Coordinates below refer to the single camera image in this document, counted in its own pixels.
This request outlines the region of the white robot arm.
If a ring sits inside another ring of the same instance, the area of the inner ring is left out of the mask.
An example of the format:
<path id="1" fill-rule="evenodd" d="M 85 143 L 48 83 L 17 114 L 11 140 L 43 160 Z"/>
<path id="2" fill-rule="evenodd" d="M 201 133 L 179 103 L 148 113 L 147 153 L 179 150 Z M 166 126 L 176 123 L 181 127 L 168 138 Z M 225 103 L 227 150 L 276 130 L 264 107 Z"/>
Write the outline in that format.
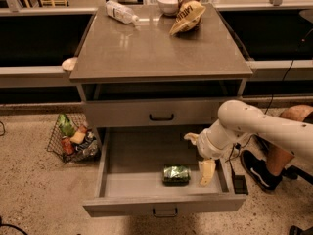
<path id="1" fill-rule="evenodd" d="M 201 133 L 187 133 L 203 161 L 199 162 L 200 186 L 210 183 L 215 161 L 223 156 L 230 144 L 255 134 L 289 153 L 313 162 L 313 125 L 281 117 L 265 115 L 258 108 L 239 100 L 224 102 L 218 110 L 218 120 Z"/>

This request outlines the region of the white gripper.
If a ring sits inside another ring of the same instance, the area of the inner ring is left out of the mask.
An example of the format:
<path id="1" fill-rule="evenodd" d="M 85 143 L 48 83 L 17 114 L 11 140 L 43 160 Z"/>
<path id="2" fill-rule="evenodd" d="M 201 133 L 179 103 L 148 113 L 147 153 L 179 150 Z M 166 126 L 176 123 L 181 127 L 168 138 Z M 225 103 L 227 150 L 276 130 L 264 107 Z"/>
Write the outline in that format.
<path id="1" fill-rule="evenodd" d="M 211 131 L 209 128 L 204 129 L 199 135 L 197 133 L 187 133 L 184 139 L 190 141 L 193 145 L 197 144 L 199 154 L 204 159 L 199 162 L 199 170 L 201 174 L 200 186 L 207 186 L 213 178 L 216 163 L 215 160 L 219 158 L 219 150 L 212 144 L 209 139 Z"/>

